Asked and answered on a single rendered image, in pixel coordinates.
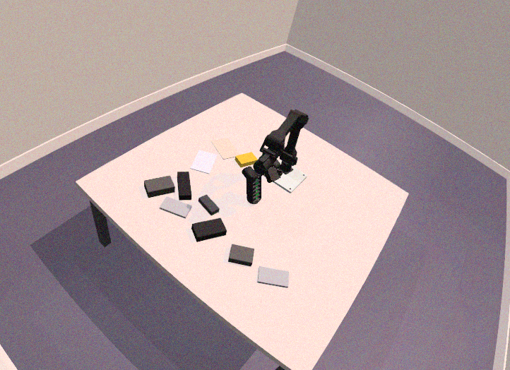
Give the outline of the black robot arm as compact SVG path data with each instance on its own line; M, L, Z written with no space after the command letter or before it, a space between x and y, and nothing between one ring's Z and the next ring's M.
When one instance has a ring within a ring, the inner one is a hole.
M299 110L290 110L287 118L284 120L278 130L270 132L264 139L260 148L262 156L254 163L254 171L258 174L265 174L268 183L279 178L282 174L288 174L294 169L292 166L297 164L296 143L300 134L300 130L308 122L308 115ZM285 146L285 139L290 134ZM268 148L265 148L264 146ZM271 166L280 156L281 165L275 168L275 164Z

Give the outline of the yellow flat block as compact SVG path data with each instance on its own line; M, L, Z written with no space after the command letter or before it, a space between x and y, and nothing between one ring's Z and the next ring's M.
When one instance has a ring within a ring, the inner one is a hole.
M235 156L235 161L240 167L253 165L257 160L258 159L252 152Z

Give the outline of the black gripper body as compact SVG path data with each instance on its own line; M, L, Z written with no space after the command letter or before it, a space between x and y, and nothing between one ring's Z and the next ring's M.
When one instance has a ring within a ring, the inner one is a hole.
M280 167L280 162L276 160L271 166L275 164L275 168ZM248 182L252 182L258 178L258 173L256 173L252 167L248 166L242 170L242 174L245 176Z

